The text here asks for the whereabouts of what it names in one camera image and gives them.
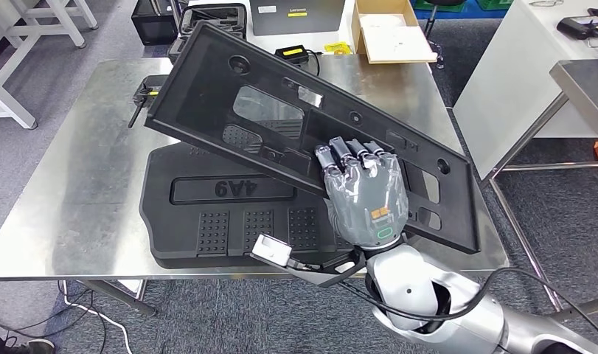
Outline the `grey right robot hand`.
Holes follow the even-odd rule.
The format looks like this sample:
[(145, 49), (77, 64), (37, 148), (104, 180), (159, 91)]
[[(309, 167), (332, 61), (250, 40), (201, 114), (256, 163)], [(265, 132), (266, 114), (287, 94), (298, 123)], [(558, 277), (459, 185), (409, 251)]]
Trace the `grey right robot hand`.
[(365, 250), (397, 242), (408, 220), (408, 196), (395, 154), (377, 142), (340, 136), (314, 150), (322, 168), (333, 231)]

